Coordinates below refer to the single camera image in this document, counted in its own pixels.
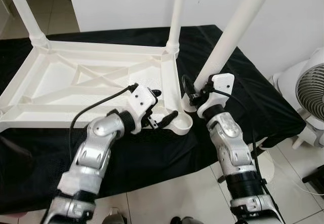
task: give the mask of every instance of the black tablecloth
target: black tablecloth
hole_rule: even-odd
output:
[[[177,59],[179,79],[183,74],[195,79],[221,33],[214,25],[181,29]],[[50,35],[48,38],[57,41],[165,46],[168,34],[169,28],[145,28]],[[0,41],[0,93],[31,48],[29,39]],[[253,115],[256,139],[268,137],[263,143],[264,147],[272,147],[300,133],[305,127],[295,110],[238,48],[222,72],[235,75],[232,94]],[[250,124],[242,108],[229,99],[225,109],[241,126],[244,140],[251,142]],[[195,114],[192,117],[194,125],[185,136],[175,135],[169,130],[143,130],[114,144],[100,196],[132,191],[198,171],[214,163],[217,160],[216,150],[209,139],[205,122]],[[48,206],[62,172],[69,167],[67,133],[67,129],[8,129],[0,133],[0,213]],[[77,130],[76,136],[74,151],[85,137],[84,130]]]

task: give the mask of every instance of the white pipe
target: white pipe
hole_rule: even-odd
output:
[[[19,15],[24,22],[33,46],[47,46],[48,40],[39,28],[26,0],[13,0]]]
[[[194,82],[196,90],[199,91],[204,87],[211,74],[221,71],[264,2],[265,0],[241,2]]]
[[[167,42],[167,52],[176,54],[176,57],[178,57],[179,53],[179,36],[184,1],[185,0],[174,1],[169,40]]]

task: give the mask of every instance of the white fan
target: white fan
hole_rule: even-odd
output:
[[[310,59],[274,74],[272,79],[274,87],[307,124],[293,148],[304,141],[324,147],[324,47],[316,49]]]

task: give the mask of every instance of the tiled floor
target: tiled floor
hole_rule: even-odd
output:
[[[28,0],[40,28],[45,34],[78,32],[73,6],[69,0]],[[27,37],[25,29],[14,6],[10,7],[13,21],[2,35],[2,39]],[[324,199],[312,196],[297,188],[313,191],[304,185],[301,178],[315,167],[324,164],[324,149],[303,144],[298,150],[291,148],[292,139],[286,139],[269,152],[276,164],[274,178],[269,189],[278,203],[287,224],[323,224]],[[130,193],[97,200],[94,218],[90,223],[101,223],[109,208],[118,207],[128,223],[163,223],[179,215],[189,215],[206,224],[232,224],[235,222],[229,210],[230,194],[226,183],[218,184],[219,163],[197,173],[171,179]],[[29,212],[21,218],[0,216],[0,222],[15,224],[39,223],[44,210]]]

